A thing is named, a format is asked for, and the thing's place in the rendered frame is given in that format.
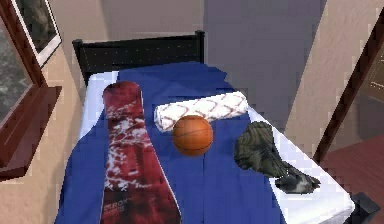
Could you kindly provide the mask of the red white snowboard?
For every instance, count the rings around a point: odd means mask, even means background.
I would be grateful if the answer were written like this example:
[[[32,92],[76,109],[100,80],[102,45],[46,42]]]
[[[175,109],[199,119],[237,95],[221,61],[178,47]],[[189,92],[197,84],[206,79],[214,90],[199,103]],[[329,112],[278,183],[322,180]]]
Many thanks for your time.
[[[109,146],[100,224],[181,224],[146,130],[139,85],[110,84],[103,100]]]

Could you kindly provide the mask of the dark green crumpled cloth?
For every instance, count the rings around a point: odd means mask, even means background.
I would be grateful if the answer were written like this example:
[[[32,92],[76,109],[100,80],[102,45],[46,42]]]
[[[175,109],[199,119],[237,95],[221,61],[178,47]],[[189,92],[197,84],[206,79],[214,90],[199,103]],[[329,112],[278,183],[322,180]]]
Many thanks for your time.
[[[321,182],[284,161],[275,145],[272,126],[254,121],[235,143],[234,161],[243,170],[252,169],[268,178],[275,178],[275,186],[286,194],[309,194]]]

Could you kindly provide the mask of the brown framed window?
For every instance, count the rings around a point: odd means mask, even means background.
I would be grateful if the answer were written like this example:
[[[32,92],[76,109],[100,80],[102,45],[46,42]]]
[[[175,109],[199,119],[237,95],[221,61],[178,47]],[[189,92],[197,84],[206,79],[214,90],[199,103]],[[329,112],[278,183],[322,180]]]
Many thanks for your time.
[[[0,0],[0,16],[32,85],[0,123],[0,182],[27,173],[62,90],[47,85],[16,9],[11,0]]]

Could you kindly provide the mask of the blue blanket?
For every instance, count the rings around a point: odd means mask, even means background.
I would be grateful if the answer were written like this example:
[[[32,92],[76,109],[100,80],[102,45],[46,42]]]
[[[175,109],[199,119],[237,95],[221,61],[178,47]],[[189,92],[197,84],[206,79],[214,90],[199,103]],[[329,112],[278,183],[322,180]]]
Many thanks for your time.
[[[154,123],[159,105],[232,92],[224,78],[224,72],[214,67],[187,62],[121,70],[111,84],[139,85],[146,130],[175,197],[181,224],[285,224],[266,187],[269,180],[239,168],[234,161],[235,142],[250,122],[248,115],[214,122],[213,144],[197,157],[181,154],[172,135],[159,131]],[[106,87],[98,122],[69,157],[54,224],[100,224],[109,146]]]

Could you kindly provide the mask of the white framed wall picture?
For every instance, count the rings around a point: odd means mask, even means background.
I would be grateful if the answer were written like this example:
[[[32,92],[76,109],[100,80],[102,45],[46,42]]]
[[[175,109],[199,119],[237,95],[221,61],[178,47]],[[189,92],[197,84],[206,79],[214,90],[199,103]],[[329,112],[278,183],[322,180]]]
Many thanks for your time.
[[[40,67],[62,42],[48,0],[11,0]]]

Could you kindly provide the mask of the brown framed room door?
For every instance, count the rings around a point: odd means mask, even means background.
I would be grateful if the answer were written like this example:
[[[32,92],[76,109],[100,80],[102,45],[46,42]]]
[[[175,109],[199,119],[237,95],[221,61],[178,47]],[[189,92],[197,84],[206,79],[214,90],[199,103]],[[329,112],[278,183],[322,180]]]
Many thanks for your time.
[[[326,156],[331,143],[343,123],[370,67],[384,44],[384,7],[379,10],[377,21],[356,63],[347,85],[324,131],[312,160],[319,164]]]

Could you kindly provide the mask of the orange basketball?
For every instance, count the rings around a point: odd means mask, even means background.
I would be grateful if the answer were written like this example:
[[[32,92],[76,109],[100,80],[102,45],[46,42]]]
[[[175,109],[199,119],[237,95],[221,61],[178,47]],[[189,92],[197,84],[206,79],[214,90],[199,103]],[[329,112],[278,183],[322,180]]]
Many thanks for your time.
[[[213,129],[201,116],[187,115],[180,118],[172,131],[175,148],[186,156],[201,156],[213,143]]]

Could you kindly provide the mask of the black framed bed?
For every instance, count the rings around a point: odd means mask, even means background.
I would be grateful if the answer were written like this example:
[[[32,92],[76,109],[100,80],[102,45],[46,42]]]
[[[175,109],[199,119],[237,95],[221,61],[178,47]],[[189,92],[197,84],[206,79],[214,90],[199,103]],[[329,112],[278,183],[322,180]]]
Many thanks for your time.
[[[103,111],[102,90],[118,80],[124,69],[181,62],[204,62],[205,33],[86,43],[72,42],[87,90],[79,135],[85,136],[96,125]],[[326,190],[312,196],[285,194],[272,183],[266,185],[282,211],[286,224],[372,224],[384,205],[376,204],[365,193],[349,195],[328,176]]]

